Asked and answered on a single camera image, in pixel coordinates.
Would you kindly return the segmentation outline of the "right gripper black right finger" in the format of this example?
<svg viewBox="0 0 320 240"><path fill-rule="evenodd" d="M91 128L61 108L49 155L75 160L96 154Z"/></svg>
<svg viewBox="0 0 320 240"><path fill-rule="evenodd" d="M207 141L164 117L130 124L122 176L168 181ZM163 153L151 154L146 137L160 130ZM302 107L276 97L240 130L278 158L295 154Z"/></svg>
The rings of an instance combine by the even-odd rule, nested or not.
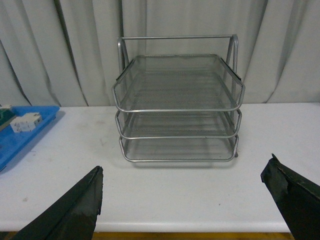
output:
<svg viewBox="0 0 320 240"><path fill-rule="evenodd" d="M296 240L320 238L320 186L282 164L273 154L260 174Z"/></svg>

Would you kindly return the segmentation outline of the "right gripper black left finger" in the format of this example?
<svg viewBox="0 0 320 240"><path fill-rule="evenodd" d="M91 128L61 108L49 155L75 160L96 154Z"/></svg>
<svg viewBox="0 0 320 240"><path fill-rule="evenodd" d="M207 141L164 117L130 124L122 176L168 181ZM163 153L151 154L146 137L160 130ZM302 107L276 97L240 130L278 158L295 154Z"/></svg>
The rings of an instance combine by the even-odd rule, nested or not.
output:
<svg viewBox="0 0 320 240"><path fill-rule="evenodd" d="M103 168L94 167L13 240L91 240L101 214Z"/></svg>

